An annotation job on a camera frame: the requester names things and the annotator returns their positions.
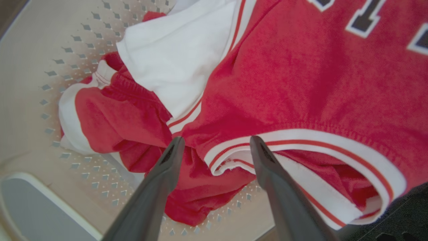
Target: clothing pile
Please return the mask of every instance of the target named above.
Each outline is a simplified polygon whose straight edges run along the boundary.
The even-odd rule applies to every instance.
[[[147,173],[184,137],[165,213],[189,225],[274,151],[332,228],[366,224],[428,181],[428,2],[178,0],[59,102],[61,145]]]

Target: printed number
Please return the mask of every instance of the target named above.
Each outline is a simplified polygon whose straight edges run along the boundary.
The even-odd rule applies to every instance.
[[[362,9],[355,12],[346,30],[362,38],[367,38],[380,17],[377,15],[386,0],[367,0]]]
[[[334,0],[308,0],[308,2],[315,5],[321,12],[331,7]]]
[[[428,23],[422,25],[407,49],[428,55]]]

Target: red fabric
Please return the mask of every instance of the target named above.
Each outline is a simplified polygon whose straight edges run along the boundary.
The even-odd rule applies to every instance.
[[[163,16],[166,16],[166,14],[163,13],[163,12],[151,12],[151,11],[148,11],[144,15],[144,17],[143,17],[143,22],[149,21],[149,20],[152,20],[152,19],[155,19],[155,18],[160,18],[160,17],[163,17]]]
[[[335,1],[320,12],[306,0],[257,1],[240,42],[210,76],[202,109],[182,135],[186,149],[165,212],[190,225],[226,204],[254,175],[241,168],[214,177],[201,160],[227,140],[283,129],[312,129],[363,143],[386,156],[407,190],[428,181],[428,57],[407,46],[424,22],[425,1],[386,1],[367,38],[345,30],[366,1]],[[117,55],[119,72],[102,90],[82,89],[76,108],[93,150],[119,151],[133,172],[147,172],[172,137],[171,115],[137,85]],[[365,207],[373,186],[333,157],[279,151]]]
[[[367,38],[345,30],[366,0],[321,12],[306,0],[257,1],[246,32],[211,74],[195,121],[175,133],[205,157],[228,140],[312,129],[386,156],[407,190],[428,181],[428,56],[407,49],[428,2],[386,1]],[[281,151],[364,209],[371,184],[342,161]]]
[[[94,151],[119,152],[129,171],[149,172],[172,140],[166,126],[171,115],[153,92],[134,82],[117,52],[103,59],[119,71],[102,90],[92,87],[77,93],[82,131]],[[175,221],[198,225],[254,179],[240,168],[215,177],[196,151],[186,147],[179,181],[165,213]]]

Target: laundry basket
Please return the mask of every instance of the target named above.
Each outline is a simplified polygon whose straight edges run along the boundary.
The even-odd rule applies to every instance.
[[[29,183],[94,239],[102,237],[139,181],[120,170],[114,159],[60,147],[58,101],[67,87],[95,71],[102,55],[116,50],[127,27],[141,22],[147,11],[168,12],[174,4],[174,0],[26,4],[0,42],[2,183]],[[11,237],[25,240],[9,212],[5,189],[1,224]],[[197,227],[165,216],[159,240],[249,241],[273,226],[267,194],[253,182]]]

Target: dark floor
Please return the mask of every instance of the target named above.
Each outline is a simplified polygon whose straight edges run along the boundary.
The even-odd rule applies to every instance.
[[[0,38],[28,0],[0,0]]]
[[[428,184],[395,200],[377,222],[336,233],[341,241],[428,241]],[[259,241],[277,241],[276,235],[273,229]]]

